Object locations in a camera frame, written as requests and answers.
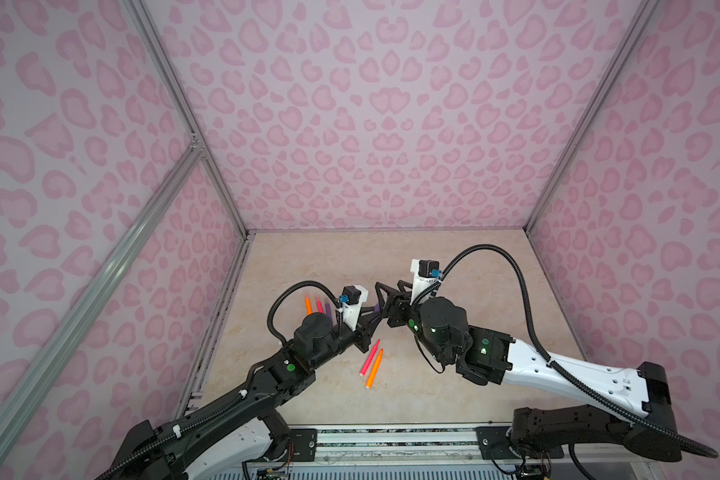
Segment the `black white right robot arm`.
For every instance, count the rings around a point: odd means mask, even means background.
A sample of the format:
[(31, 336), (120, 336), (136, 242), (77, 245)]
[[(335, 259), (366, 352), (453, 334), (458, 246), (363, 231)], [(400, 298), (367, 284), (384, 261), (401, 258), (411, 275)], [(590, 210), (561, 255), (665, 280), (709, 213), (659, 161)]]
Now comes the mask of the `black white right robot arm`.
[(478, 386), (516, 385), (576, 401), (555, 410), (518, 408), (509, 438), (538, 450), (565, 444), (621, 445), (638, 456), (678, 462), (682, 449), (669, 383), (663, 366), (598, 365), (549, 353), (509, 334), (469, 323), (465, 309), (436, 297), (414, 305), (413, 287), (378, 283), (381, 316), (390, 327), (410, 330), (425, 359), (438, 373), (452, 367)]

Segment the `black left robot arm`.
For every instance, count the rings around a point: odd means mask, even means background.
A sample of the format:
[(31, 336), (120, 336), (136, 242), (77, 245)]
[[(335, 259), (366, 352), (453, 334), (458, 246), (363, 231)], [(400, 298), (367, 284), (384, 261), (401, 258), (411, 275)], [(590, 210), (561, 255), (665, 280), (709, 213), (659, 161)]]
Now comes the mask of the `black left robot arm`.
[(320, 312), (306, 316), (278, 352), (206, 406), (159, 427), (148, 421), (133, 427), (102, 478), (209, 479), (254, 460), (293, 459), (293, 435), (278, 407), (348, 348), (367, 352), (382, 321), (377, 307), (343, 306), (336, 314), (336, 320)]

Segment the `orange pen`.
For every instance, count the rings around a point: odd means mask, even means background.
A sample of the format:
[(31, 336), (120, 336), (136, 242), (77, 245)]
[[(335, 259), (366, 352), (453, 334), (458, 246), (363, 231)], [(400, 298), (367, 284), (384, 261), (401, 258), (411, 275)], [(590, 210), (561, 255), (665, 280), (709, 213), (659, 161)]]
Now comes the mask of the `orange pen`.
[(366, 379), (366, 383), (365, 383), (366, 389), (371, 389), (373, 387), (375, 378), (377, 376), (379, 367), (380, 367), (382, 359), (383, 359), (383, 354), (384, 354), (384, 350), (379, 349), (374, 358), (370, 373), (368, 374), (368, 377)]

